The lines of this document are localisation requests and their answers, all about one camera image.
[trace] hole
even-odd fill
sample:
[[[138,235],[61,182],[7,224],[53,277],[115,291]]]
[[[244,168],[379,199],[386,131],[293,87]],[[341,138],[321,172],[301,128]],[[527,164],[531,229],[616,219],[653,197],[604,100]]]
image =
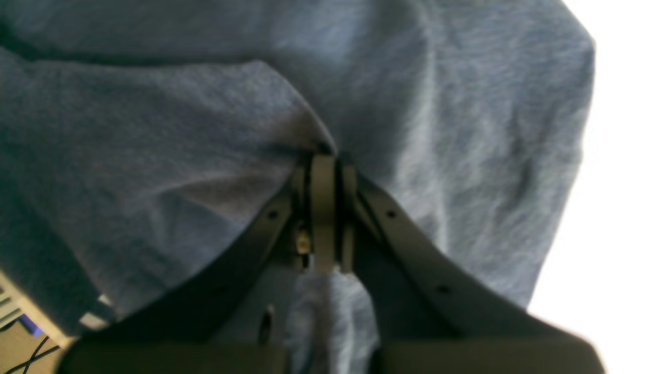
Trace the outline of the hole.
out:
[[[269,304],[263,312],[261,325],[259,326],[259,344],[266,345],[270,340],[270,333],[273,330],[273,319],[275,318],[275,307]]]
[[[220,293],[225,293],[227,291],[227,288],[225,285],[217,285],[212,288],[211,293],[213,295],[219,295]]]
[[[445,284],[439,284],[436,286],[436,291],[442,295],[450,295],[452,289]]]

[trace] blue cloth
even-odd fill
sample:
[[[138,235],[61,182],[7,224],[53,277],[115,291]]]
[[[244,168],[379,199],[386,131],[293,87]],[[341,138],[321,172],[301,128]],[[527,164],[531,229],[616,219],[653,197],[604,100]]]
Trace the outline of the blue cloth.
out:
[[[127,315],[192,277],[321,147],[528,304],[593,81],[560,1],[6,0],[0,21],[0,266],[70,333],[100,292]],[[298,288],[294,371],[362,372],[360,284]]]

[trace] white wall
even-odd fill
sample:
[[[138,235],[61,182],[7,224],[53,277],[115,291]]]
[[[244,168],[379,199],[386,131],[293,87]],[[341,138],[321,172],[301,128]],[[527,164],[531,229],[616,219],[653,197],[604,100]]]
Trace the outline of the white wall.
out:
[[[665,374],[665,1],[567,0],[597,43],[585,157],[530,312]]]

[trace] black cable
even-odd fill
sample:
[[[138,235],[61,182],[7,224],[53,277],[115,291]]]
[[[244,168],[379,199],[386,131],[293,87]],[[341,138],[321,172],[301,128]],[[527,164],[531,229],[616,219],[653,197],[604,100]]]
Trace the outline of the black cable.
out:
[[[36,355],[36,356],[35,356],[34,358],[32,358],[32,359],[29,359],[28,361],[26,361],[26,362],[24,362],[24,363],[21,363],[21,364],[18,364],[18,365],[16,365],[16,366],[12,367],[10,370],[7,370],[4,374],[12,374],[12,373],[14,373],[15,371],[18,371],[18,370],[20,370],[20,369],[22,369],[22,368],[24,368],[24,367],[26,367],[26,366],[32,364],[33,362],[38,361],[38,360],[41,359],[42,357],[50,355],[51,353],[57,351],[58,349],[60,349],[60,347],[53,347],[53,348],[50,348],[50,349],[44,351],[44,353],[40,353],[40,354]]]
[[[48,340],[49,340],[49,336],[47,335],[47,336],[44,338],[44,340],[42,340],[41,343],[39,343],[39,345],[37,346],[37,348],[35,349],[35,351],[33,352],[33,354],[30,356],[30,359],[28,359],[28,361],[30,361],[30,360],[32,360],[32,359],[35,358],[35,356],[39,353],[39,350],[41,349],[41,347],[43,347],[44,344],[45,344]],[[28,374],[28,369],[30,369],[30,364],[29,364],[29,363],[28,363],[28,365],[25,366],[25,369],[23,370],[23,374]]]

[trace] black plastic part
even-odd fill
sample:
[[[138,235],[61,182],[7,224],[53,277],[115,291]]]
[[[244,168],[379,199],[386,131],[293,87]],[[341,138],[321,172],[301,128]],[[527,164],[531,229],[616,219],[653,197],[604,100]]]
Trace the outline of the black plastic part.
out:
[[[446,259],[372,182],[360,177],[358,193],[383,237],[380,248],[359,238],[365,241],[356,243],[355,270],[372,296],[384,341],[564,334],[500,298]]]
[[[310,256],[296,251],[301,230],[324,257],[315,270],[333,271],[336,260],[371,295],[382,341],[372,374],[602,373],[583,340],[530,317],[451,263],[345,156],[300,161],[222,256],[165,298],[84,336],[58,373],[288,372],[285,322]]]
[[[276,345],[88,343],[74,346],[59,374],[287,374],[289,356]]]

